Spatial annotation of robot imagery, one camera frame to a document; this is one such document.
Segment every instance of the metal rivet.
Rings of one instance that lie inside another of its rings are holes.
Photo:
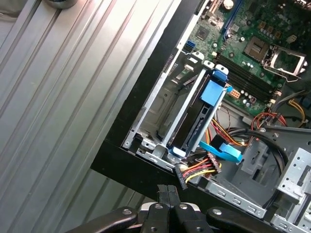
[[[213,212],[213,214],[215,214],[215,215],[222,215],[222,212],[220,211],[220,210],[213,210],[212,211]]]
[[[181,204],[181,205],[179,205],[179,208],[183,209],[183,210],[186,210],[188,208],[188,206],[185,205],[185,204]]]
[[[157,204],[157,205],[155,205],[155,208],[156,208],[156,209],[163,209],[163,206],[160,205],[160,204]]]
[[[128,210],[128,209],[125,209],[123,210],[122,212],[124,215],[130,215],[132,213],[132,211]]]

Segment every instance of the corrugated metal surface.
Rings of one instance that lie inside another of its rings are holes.
[[[63,232],[142,201],[89,167],[179,3],[28,0],[0,48],[0,232]]]

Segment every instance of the yellow wire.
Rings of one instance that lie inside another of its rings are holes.
[[[209,141],[209,136],[208,136],[208,129],[206,129],[205,131],[205,139],[206,139],[206,144],[210,144],[210,141]]]
[[[306,114],[305,114],[303,108],[302,108],[298,103],[296,103],[294,100],[288,101],[288,104],[289,104],[290,106],[294,107],[295,109],[297,109],[297,111],[301,114],[301,116],[302,116],[302,122],[301,122],[301,124],[299,125],[299,127],[301,127],[301,126],[305,123],[305,121],[306,121]]]
[[[191,180],[193,177],[196,177],[196,176],[199,176],[199,175],[202,175],[202,174],[207,174],[207,173],[212,173],[212,172],[215,172],[216,170],[209,170],[209,171],[200,171],[198,173],[195,173],[191,176],[189,176],[187,179],[186,179],[186,183],[188,183],[189,180]]]
[[[212,120],[214,124],[216,124],[221,130],[222,132],[232,141],[233,144],[237,145],[237,146],[246,146],[246,144],[241,144],[239,142],[237,142],[236,140],[233,139],[233,137],[231,137],[227,132],[226,130],[215,120],[213,119]]]

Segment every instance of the circuit board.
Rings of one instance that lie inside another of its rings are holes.
[[[196,44],[195,49],[209,60],[221,54],[222,59],[227,59],[226,62],[233,62],[276,91],[280,90],[285,79],[265,70],[260,60],[265,48],[268,49],[273,44],[303,52],[311,32],[308,12],[285,0],[235,0],[234,4],[239,7],[231,10],[223,7],[223,0],[215,1],[218,3],[217,10],[213,14],[208,14],[208,10],[203,12],[189,37]],[[225,30],[228,20],[231,22]],[[257,45],[260,46],[258,53],[255,53],[250,48]],[[293,64],[296,64],[295,59],[296,57],[282,54],[277,66],[291,70]],[[267,101],[254,98],[250,101],[252,96],[247,89],[242,90],[234,83],[230,84],[241,95],[237,98],[229,94],[225,99],[247,113],[255,116],[269,106]]]

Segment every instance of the motherboard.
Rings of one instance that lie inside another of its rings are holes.
[[[305,70],[310,33],[309,12],[292,1],[211,0],[188,43],[229,69],[234,89],[225,100],[256,116]]]

